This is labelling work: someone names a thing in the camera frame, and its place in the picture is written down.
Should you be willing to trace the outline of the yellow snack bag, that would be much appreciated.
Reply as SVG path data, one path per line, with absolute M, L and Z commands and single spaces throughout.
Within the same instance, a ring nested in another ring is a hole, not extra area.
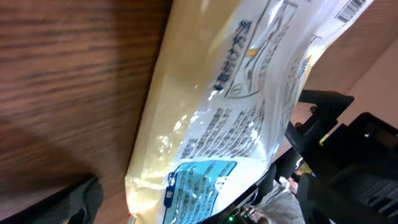
M 201 223 L 269 168 L 366 0 L 174 1 L 125 177 L 131 223 Z

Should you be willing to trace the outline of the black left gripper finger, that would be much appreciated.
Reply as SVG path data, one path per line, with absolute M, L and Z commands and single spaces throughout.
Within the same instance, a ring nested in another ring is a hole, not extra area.
M 91 175 L 1 220 L 1 224 L 93 224 L 102 201 L 99 178 Z

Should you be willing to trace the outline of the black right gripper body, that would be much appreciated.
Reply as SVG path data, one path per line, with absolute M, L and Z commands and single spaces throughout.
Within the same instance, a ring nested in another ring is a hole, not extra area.
M 370 113 L 336 125 L 310 152 L 290 148 L 275 179 L 302 157 L 312 170 L 295 195 L 306 223 L 397 223 L 397 129 Z

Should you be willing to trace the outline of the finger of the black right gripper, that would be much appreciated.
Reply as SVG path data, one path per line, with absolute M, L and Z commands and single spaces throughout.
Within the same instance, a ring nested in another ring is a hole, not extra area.
M 254 213 L 253 206 L 260 204 L 272 190 L 275 172 L 276 166 L 272 163 L 267 173 L 232 204 L 200 224 L 255 224 L 256 222 L 251 218 Z
M 300 103 L 313 104 L 311 117 L 300 126 L 289 122 L 285 137 L 300 155 L 315 149 L 321 140 L 338 123 L 337 118 L 354 101 L 353 96 L 335 91 L 303 90 Z

